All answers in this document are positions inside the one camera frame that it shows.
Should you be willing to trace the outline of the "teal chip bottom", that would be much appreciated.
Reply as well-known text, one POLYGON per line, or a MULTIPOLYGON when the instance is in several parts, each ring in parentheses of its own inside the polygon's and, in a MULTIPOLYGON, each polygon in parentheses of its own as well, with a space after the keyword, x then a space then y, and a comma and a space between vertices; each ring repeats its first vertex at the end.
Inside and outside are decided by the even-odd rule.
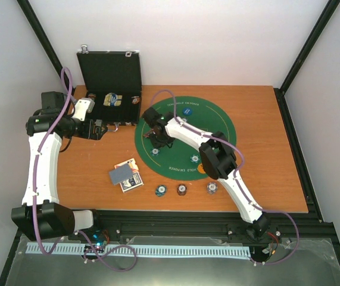
POLYGON ((199 155, 196 155, 196 154, 191 155, 190 161, 194 164, 198 164, 200 162, 199 155))

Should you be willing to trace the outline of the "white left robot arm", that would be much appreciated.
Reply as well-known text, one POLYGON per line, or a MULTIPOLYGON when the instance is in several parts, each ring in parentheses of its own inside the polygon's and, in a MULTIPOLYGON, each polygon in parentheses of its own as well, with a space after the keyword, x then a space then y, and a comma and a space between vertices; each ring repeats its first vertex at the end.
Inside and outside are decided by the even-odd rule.
POLYGON ((29 117, 30 164, 26 191, 11 219, 31 241, 67 236, 82 230, 98 239, 103 225, 92 210, 75 211, 60 204, 57 191, 58 156, 63 138, 100 140, 106 133, 100 120, 86 118, 95 103, 91 98, 73 100, 60 92, 44 92, 42 107, 29 117))

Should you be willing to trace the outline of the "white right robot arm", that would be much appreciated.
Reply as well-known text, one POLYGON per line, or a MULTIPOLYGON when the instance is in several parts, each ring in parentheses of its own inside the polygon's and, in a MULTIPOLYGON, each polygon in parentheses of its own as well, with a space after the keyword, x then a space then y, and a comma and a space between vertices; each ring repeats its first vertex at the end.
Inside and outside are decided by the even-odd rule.
POLYGON ((224 133, 201 130, 172 112, 160 114, 152 107, 142 118, 151 129, 149 139, 155 148, 169 146, 177 139, 199 152, 205 173, 220 182, 247 223, 248 238, 258 241, 267 232, 270 219, 245 185, 236 163, 235 154, 240 152, 224 133))

